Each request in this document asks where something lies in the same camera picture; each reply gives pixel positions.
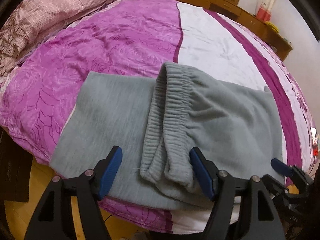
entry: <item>black cable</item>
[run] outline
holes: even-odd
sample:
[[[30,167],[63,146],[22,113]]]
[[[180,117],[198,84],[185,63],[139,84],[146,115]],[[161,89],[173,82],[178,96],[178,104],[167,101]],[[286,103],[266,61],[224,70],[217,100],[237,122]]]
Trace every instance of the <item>black cable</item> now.
[[[106,221],[107,221],[107,219],[108,219],[109,217],[111,217],[111,216],[112,216],[112,215],[108,216],[104,222],[106,222]]]

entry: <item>white wall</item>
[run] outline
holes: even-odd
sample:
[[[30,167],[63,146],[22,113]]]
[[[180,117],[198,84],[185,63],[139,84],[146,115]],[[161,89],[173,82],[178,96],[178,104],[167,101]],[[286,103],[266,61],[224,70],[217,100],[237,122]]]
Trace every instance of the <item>white wall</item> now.
[[[238,5],[254,14],[257,2],[258,0],[240,0]],[[284,65],[300,85],[319,132],[320,43],[289,0],[276,0],[270,21],[279,28],[280,35],[292,43],[293,51]]]

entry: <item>drawer handle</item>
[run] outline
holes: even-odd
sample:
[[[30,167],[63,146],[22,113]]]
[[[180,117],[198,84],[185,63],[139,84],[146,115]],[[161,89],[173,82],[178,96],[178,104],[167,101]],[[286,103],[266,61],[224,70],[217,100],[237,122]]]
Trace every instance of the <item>drawer handle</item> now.
[[[231,6],[229,6],[229,5],[227,5],[227,4],[223,4],[225,7],[228,7],[228,8],[230,8],[231,9]]]

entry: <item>blue gripper pad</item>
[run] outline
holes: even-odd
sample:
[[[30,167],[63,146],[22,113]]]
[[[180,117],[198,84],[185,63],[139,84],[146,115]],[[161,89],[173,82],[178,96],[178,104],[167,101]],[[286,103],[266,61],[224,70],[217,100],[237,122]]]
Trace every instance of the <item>blue gripper pad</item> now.
[[[100,179],[100,190],[98,192],[98,197],[100,199],[109,194],[113,180],[116,177],[121,162],[122,149],[118,147],[111,157],[109,164]]]
[[[196,151],[194,149],[191,149],[189,155],[191,165],[193,166],[193,170],[200,184],[202,192],[206,197],[208,197],[212,201],[214,199],[212,179]]]
[[[287,166],[285,163],[283,163],[281,160],[278,160],[277,158],[273,158],[271,160],[271,167],[278,172],[279,174],[286,176],[286,177],[292,177],[293,170],[289,166]]]

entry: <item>red and white curtain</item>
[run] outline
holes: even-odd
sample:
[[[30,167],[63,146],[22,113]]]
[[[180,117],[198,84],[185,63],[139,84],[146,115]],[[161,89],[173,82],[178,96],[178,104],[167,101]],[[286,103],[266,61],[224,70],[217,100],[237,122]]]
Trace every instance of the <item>red and white curtain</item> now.
[[[275,0],[258,0],[256,17],[263,22],[269,21],[274,3]]]

